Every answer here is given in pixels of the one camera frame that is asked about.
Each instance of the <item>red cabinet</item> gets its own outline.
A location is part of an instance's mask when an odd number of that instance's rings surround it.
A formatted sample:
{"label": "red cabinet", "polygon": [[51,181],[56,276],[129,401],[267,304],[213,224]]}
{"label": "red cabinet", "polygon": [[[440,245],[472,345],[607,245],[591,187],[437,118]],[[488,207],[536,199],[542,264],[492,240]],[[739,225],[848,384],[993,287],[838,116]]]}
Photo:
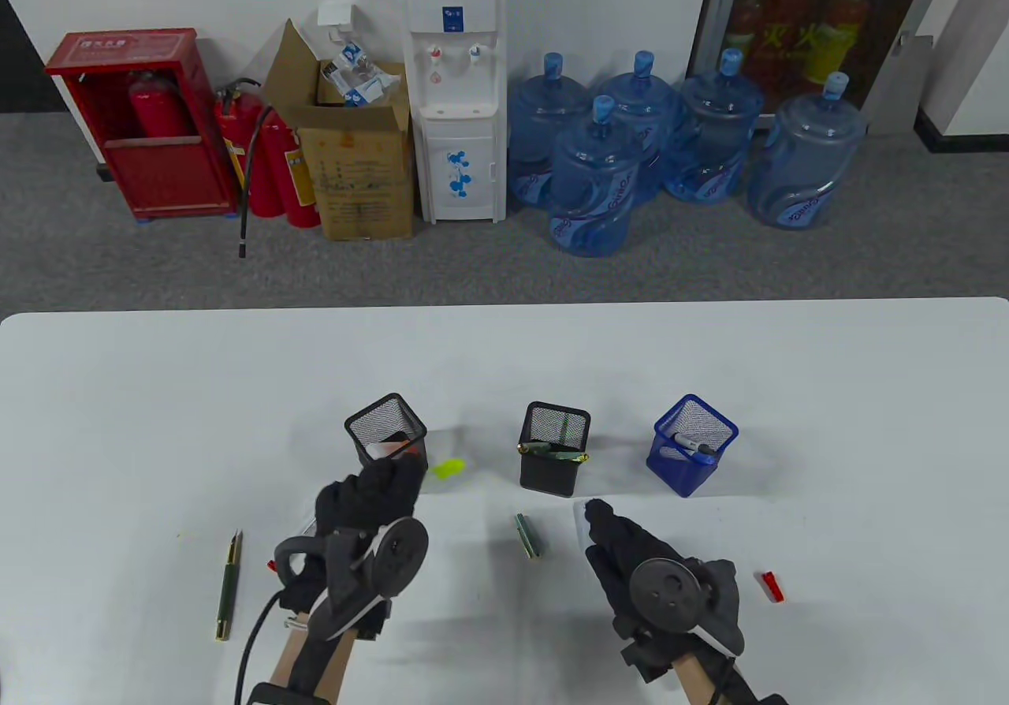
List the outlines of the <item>red cabinet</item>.
{"label": "red cabinet", "polygon": [[[236,212],[238,182],[214,120],[196,30],[67,34],[45,71],[64,78],[138,221]],[[192,135],[148,136],[130,86],[151,78],[189,111]]]}

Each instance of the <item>framed poster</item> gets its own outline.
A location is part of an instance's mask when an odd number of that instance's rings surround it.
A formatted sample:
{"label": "framed poster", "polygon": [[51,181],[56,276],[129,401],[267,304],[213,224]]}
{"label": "framed poster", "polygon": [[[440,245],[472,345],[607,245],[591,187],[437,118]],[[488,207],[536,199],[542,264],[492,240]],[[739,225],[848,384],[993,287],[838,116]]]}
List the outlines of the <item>framed poster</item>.
{"label": "framed poster", "polygon": [[932,0],[705,0],[689,74],[717,68],[724,48],[764,90],[765,113],[820,92],[832,71],[851,78],[848,100],[872,122],[898,58]]}

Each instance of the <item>table surface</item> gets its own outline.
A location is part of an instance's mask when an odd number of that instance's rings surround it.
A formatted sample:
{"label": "table surface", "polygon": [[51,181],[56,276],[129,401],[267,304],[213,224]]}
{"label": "table surface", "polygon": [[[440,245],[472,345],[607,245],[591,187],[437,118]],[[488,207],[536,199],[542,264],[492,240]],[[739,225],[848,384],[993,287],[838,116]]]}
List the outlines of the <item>table surface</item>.
{"label": "table surface", "polygon": [[[0,324],[3,705],[229,703],[277,586],[264,564],[356,468],[350,414],[401,392],[428,425],[420,575],[343,702],[685,703],[624,666],[573,502],[523,490],[526,405],[592,415],[576,497],[737,563],[764,695],[994,701],[1009,690],[999,299],[58,313]],[[689,500],[644,466],[696,392],[742,433]],[[548,554],[529,562],[512,518]],[[213,640],[245,533],[232,639]],[[773,605],[754,572],[773,570]],[[274,611],[248,683],[286,638]]]}

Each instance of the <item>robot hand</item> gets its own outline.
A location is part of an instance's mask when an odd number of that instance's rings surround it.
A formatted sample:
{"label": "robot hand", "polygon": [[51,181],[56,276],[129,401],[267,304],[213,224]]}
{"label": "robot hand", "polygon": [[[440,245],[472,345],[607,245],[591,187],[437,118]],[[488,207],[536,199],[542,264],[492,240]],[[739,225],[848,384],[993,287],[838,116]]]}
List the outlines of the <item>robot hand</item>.
{"label": "robot hand", "polygon": [[594,543],[585,557],[613,609],[613,628],[633,640],[627,664],[651,682],[692,655],[730,702],[756,703],[733,666],[744,650],[736,566],[683,558],[604,500],[588,500],[585,518]]}
{"label": "robot hand", "polygon": [[[350,626],[374,638],[385,600],[413,580],[427,532],[413,516],[424,468],[418,457],[381,459],[325,487],[316,498],[316,534],[278,544],[281,607],[310,613],[310,636],[333,638]],[[305,556],[295,573],[291,559]]]}

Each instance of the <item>pen holder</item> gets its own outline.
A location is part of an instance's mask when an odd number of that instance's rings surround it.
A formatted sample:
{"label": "pen holder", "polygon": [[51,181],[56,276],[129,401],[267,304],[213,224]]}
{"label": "pen holder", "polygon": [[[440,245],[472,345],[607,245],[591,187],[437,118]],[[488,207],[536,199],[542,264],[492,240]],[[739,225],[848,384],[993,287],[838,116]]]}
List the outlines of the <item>pen holder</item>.
{"label": "pen holder", "polygon": [[377,457],[417,456],[424,464],[424,470],[428,470],[428,453],[424,445],[428,428],[399,392],[376,399],[350,417],[343,426],[354,441],[357,458],[362,466],[375,461],[375,457],[368,451],[368,445],[382,443],[387,449],[384,455]]}
{"label": "pen holder", "polygon": [[[739,428],[697,395],[685,395],[655,423],[655,439],[646,463],[655,475],[681,497],[694,493],[714,473],[737,437]],[[677,435],[707,445],[714,456],[703,455],[679,445]]]}
{"label": "pen holder", "polygon": [[[551,443],[558,450],[584,453],[588,442],[589,414],[563,405],[532,402],[526,409],[520,443]],[[580,463],[552,461],[548,457],[522,456],[519,484],[526,489],[570,497],[574,493]]]}

